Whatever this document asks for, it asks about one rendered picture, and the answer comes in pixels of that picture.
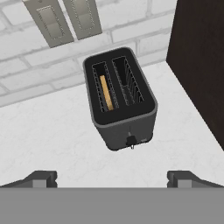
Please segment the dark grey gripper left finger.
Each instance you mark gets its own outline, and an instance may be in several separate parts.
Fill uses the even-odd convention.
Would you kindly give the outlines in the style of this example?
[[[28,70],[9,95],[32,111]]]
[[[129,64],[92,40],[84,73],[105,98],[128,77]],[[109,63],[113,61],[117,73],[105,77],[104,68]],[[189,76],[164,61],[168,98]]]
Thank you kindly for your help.
[[[24,179],[2,185],[2,188],[57,188],[56,171],[34,171]]]

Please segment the black toaster lever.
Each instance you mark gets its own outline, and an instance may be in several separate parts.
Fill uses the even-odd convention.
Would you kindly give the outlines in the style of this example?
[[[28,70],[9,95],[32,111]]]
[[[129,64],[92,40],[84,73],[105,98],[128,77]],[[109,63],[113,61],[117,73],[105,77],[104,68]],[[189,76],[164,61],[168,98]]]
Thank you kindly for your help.
[[[131,149],[134,149],[135,145],[137,144],[137,139],[135,136],[133,136],[131,133],[129,133],[127,139],[126,139],[126,145],[130,147]]]

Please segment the black two-slot toaster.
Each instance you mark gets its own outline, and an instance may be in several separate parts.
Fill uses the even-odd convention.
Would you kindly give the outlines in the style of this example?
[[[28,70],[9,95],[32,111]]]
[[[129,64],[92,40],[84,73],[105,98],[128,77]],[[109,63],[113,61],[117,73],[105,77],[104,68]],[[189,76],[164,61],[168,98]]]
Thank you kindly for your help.
[[[120,47],[86,58],[83,69],[94,126],[112,151],[128,147],[131,133],[138,144],[148,143],[158,112],[158,102],[151,91],[137,58],[129,47]],[[102,91],[104,75],[113,103],[109,110]]]

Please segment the dark brown cabinet panel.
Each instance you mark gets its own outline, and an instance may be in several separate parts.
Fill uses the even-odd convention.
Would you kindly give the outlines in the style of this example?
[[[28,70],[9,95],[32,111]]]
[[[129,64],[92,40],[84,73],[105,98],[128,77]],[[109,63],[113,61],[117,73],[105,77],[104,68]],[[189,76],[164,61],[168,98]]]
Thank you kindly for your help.
[[[178,0],[166,57],[224,150],[224,0]]]

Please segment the grey wall outlet plate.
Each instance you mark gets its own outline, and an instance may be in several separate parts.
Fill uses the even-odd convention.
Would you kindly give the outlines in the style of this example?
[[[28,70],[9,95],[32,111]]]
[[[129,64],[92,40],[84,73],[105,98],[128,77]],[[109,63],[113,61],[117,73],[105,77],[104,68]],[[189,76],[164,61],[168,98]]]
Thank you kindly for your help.
[[[102,33],[95,0],[63,0],[78,40]]]
[[[50,48],[74,42],[58,0],[22,0]]]

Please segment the golden bread slice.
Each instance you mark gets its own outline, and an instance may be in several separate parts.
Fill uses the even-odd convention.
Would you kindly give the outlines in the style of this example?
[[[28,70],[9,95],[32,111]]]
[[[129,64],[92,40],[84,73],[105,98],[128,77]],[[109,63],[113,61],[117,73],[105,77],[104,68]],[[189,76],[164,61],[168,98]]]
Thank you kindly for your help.
[[[107,103],[108,110],[113,110],[114,107],[113,107],[113,103],[111,101],[111,97],[109,94],[109,88],[108,88],[105,76],[101,75],[100,80],[101,80],[102,91],[104,94],[105,101]]]

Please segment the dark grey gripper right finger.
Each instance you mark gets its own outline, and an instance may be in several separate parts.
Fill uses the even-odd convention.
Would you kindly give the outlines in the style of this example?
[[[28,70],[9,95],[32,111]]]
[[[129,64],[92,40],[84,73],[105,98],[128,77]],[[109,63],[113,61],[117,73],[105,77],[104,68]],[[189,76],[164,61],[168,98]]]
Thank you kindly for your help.
[[[167,179],[168,188],[223,188],[223,185],[198,178],[191,171],[168,171]]]

